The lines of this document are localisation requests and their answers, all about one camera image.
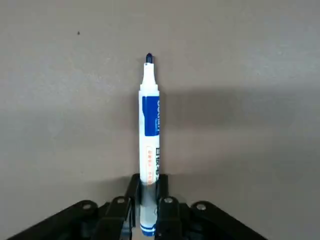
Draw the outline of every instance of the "blue label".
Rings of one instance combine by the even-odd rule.
[[[160,100],[158,96],[142,97],[144,135],[157,136],[160,133]]]

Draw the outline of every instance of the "marker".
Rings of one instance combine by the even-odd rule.
[[[139,168],[142,183],[140,227],[154,236],[157,221],[156,182],[160,163],[160,99],[153,56],[145,57],[139,91]]]

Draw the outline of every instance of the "black clamp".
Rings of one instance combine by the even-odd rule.
[[[141,199],[139,174],[131,177],[124,196],[101,207],[80,201],[8,240],[131,240]],[[155,240],[266,240],[208,201],[190,207],[169,196],[168,176],[156,186]]]

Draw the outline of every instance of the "whiteboard marker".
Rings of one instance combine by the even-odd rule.
[[[154,236],[157,221],[156,182],[160,163],[160,98],[151,53],[146,55],[139,91],[139,168],[142,183],[140,227]]]

